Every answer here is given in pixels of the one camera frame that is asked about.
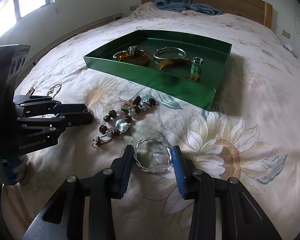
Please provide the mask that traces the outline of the twisted silver bangle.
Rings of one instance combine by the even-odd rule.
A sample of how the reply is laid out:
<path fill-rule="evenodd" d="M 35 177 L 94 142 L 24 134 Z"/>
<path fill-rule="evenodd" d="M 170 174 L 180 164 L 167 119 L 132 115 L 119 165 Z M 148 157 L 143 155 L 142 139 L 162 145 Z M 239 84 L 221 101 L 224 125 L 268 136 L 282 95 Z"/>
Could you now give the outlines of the twisted silver bangle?
<path fill-rule="evenodd" d="M 143 172 L 167 174 L 172 166 L 170 145 L 159 138 L 146 137 L 134 146 L 135 163 Z"/>

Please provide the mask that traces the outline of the amber glass bangle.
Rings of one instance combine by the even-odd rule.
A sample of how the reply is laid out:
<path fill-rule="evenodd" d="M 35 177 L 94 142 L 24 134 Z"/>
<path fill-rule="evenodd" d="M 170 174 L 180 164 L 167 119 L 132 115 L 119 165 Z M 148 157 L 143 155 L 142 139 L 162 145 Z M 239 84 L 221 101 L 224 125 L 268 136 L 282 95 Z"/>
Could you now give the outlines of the amber glass bangle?
<path fill-rule="evenodd" d="M 137 49 L 134 51 L 134 55 L 130 55 L 129 51 L 119 51 L 113 55 L 113 60 L 134 64 L 138 66 L 145 66 L 149 63 L 149 54 L 141 49 Z"/>

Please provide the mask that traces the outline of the thin silver bangle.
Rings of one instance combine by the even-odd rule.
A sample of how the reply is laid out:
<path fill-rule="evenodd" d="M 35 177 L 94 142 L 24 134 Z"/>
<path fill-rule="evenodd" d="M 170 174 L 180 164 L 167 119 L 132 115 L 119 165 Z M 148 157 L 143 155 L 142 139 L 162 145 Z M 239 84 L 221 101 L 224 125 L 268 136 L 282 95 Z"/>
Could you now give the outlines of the thin silver bangle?
<path fill-rule="evenodd" d="M 159 61 L 172 59 L 172 58 L 185 58 L 186 52 L 181 48 L 177 48 L 177 47 L 164 47 L 164 48 L 157 49 L 153 53 L 153 57 L 155 60 L 159 60 Z"/>

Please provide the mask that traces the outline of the wide dark metal bangle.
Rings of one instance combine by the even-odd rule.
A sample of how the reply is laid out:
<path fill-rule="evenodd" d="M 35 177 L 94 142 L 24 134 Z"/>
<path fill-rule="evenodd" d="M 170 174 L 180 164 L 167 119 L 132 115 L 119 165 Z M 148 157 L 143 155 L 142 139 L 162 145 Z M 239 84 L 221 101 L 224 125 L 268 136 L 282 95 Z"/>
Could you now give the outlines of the wide dark metal bangle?
<path fill-rule="evenodd" d="M 201 74 L 200 65 L 185 58 L 163 60 L 157 65 L 157 69 L 191 81 L 197 81 Z"/>

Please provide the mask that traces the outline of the floral bed quilt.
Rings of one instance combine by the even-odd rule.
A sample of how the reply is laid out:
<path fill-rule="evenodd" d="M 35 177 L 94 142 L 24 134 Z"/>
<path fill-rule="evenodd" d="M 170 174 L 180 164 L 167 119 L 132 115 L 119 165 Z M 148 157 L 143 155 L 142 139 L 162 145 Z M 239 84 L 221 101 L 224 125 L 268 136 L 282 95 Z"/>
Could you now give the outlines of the floral bed quilt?
<path fill-rule="evenodd" d="M 181 31 L 232 45 L 211 111 L 87 68 L 85 55 L 142 29 Z M 146 137 L 179 145 L 215 178 L 239 178 L 283 239 L 300 232 L 300 62 L 268 28 L 230 14 L 178 14 L 146 3 L 127 18 L 51 50 L 16 93 L 31 87 L 37 95 L 53 89 L 63 103 L 85 103 L 95 120 L 67 129 L 56 146 L 29 154 L 24 180 L 3 187 L 2 214 L 15 239 L 68 176 L 93 176 L 126 145 Z"/>

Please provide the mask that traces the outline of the green shallow tray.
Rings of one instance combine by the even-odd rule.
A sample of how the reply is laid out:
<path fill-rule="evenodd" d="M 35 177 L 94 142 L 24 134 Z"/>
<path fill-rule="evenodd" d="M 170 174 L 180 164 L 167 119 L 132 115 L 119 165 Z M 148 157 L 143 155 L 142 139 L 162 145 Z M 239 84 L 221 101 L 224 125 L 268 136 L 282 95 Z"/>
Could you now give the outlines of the green shallow tray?
<path fill-rule="evenodd" d="M 209 110 L 232 45 L 166 30 L 137 30 L 84 56 L 87 67 Z"/>

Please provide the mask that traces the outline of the blue folded blanket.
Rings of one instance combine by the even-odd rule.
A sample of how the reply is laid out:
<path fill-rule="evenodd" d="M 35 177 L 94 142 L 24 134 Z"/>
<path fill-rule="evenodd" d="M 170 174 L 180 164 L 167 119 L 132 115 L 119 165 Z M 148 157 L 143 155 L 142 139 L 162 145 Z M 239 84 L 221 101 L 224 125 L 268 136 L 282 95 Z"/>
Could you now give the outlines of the blue folded blanket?
<path fill-rule="evenodd" d="M 204 15 L 221 15 L 222 12 L 204 3 L 193 3 L 193 0 L 155 0 L 154 5 L 157 9 L 172 12 L 182 12 L 192 10 Z"/>

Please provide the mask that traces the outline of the small item on nightstand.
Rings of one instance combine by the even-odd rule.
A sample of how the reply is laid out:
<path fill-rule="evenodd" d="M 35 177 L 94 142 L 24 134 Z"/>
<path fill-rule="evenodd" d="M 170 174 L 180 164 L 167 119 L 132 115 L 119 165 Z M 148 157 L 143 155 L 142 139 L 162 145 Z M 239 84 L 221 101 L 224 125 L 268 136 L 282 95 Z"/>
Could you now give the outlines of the small item on nightstand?
<path fill-rule="evenodd" d="M 288 43 L 285 45 L 285 48 L 286 48 L 288 51 L 290 51 L 290 52 L 293 51 L 292 46 L 291 46 L 290 44 L 288 44 Z"/>

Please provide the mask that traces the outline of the wall socket plate left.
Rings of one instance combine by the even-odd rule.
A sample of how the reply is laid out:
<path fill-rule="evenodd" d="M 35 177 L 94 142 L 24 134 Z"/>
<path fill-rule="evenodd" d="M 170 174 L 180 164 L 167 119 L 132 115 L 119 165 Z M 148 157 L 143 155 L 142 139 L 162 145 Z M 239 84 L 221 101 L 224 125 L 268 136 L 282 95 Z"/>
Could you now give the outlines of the wall socket plate left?
<path fill-rule="evenodd" d="M 130 6 L 130 7 L 129 7 L 129 10 L 130 10 L 130 11 L 134 11 L 134 10 L 136 10 L 138 7 L 139 7 L 138 5 L 133 5 L 133 6 Z"/>

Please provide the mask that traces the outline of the wall socket plate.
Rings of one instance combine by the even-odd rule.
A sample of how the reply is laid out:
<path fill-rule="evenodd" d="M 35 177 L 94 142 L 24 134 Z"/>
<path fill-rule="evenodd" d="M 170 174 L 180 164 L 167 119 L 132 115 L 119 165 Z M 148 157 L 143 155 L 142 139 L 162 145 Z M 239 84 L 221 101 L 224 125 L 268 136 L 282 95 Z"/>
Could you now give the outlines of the wall socket plate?
<path fill-rule="evenodd" d="M 288 33 L 288 32 L 285 31 L 285 30 L 282 30 L 282 35 L 283 35 L 284 37 L 286 37 L 287 39 L 290 39 L 290 37 L 291 37 L 290 33 Z"/>
<path fill-rule="evenodd" d="M 130 11 L 134 11 L 134 10 L 136 10 L 138 7 L 139 7 L 138 5 L 133 5 L 133 6 L 130 6 L 130 7 L 129 7 L 129 10 L 130 10 Z"/>

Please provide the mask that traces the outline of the wall socket plate right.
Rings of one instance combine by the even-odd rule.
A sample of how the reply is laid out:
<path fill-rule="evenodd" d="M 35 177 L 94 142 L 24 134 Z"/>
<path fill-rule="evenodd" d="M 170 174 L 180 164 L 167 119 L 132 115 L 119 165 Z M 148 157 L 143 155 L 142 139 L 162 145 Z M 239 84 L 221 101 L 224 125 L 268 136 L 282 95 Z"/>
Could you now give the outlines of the wall socket plate right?
<path fill-rule="evenodd" d="M 288 33 L 288 32 L 285 31 L 285 30 L 282 30 L 282 35 L 283 35 L 284 37 L 286 37 L 287 39 L 290 39 L 290 37 L 291 37 L 290 33 Z"/>

